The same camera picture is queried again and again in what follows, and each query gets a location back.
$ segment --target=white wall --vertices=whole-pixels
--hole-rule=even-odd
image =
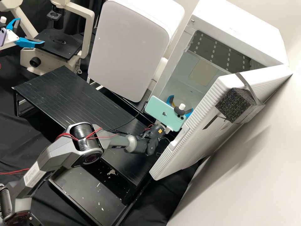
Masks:
[[[173,49],[176,46],[176,43],[178,42],[181,34],[183,33],[186,24],[188,23],[188,20],[190,19],[192,12],[194,11],[197,3],[199,2],[199,0],[174,0],[175,2],[179,3],[181,6],[183,6],[183,8],[185,9],[185,15],[184,18],[182,20],[182,22],[180,23],[177,33],[175,34],[174,39],[172,40],[170,46],[168,47],[168,49],[165,52],[164,57],[165,58],[169,58]]]
[[[168,226],[300,225],[299,72],[199,168]]]
[[[290,67],[301,59],[300,0],[228,0],[280,30]]]

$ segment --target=white label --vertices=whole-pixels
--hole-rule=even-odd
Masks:
[[[39,169],[38,162],[35,162],[29,171],[24,175],[26,187],[34,187],[46,172]]]

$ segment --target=gray robotic arm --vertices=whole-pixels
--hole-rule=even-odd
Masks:
[[[0,184],[1,217],[5,225],[26,225],[31,199],[36,190],[61,167],[74,168],[94,163],[107,149],[151,155],[165,128],[156,124],[141,136],[121,136],[87,122],[69,126],[65,134],[44,149],[37,161],[19,181]]]

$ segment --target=mint green iphone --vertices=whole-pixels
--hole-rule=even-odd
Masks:
[[[186,116],[178,117],[173,107],[155,96],[151,96],[145,107],[145,112],[162,122],[164,125],[178,132],[186,120]]]

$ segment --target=blue clamp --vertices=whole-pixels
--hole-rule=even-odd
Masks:
[[[35,48],[35,47],[37,47],[37,45],[43,46],[45,42],[44,41],[35,42],[35,41],[30,41],[26,38],[20,37],[17,41],[15,41],[15,43],[16,43],[16,45],[23,47],[23,48]]]
[[[15,18],[9,24],[6,26],[6,29],[13,30],[13,24],[17,21],[20,20],[20,18]],[[35,48],[37,46],[43,46],[44,41],[31,41],[26,38],[20,37],[17,41],[15,41],[15,44],[17,46],[23,47],[23,48]]]
[[[13,19],[11,22],[9,22],[9,24],[6,26],[6,29],[13,30],[13,24],[14,24],[17,20],[20,20],[20,18]]]
[[[174,97],[175,97],[174,95],[170,95],[166,100],[166,103],[173,108],[175,107],[175,104],[173,103]],[[193,108],[185,111],[184,115],[186,116],[186,118],[188,118],[192,114],[192,112],[193,112]]]

